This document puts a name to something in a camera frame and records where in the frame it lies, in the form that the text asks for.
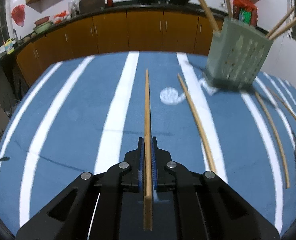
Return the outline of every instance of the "blue tablecloth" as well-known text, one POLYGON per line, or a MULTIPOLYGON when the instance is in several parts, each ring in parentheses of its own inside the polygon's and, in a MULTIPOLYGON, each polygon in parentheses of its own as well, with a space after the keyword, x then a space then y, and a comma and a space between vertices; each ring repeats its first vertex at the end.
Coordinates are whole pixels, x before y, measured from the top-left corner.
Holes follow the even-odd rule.
POLYGON ((184 53, 115 53, 50 66, 30 88, 0 143, 0 218, 14 234, 81 172, 101 173, 136 149, 144 131, 149 70, 152 136, 173 160, 203 173, 207 160, 177 79, 190 91, 218 175, 283 234, 296 218, 296 89, 259 73, 253 84, 283 143, 290 183, 268 120, 253 94, 212 89, 206 57, 184 53))

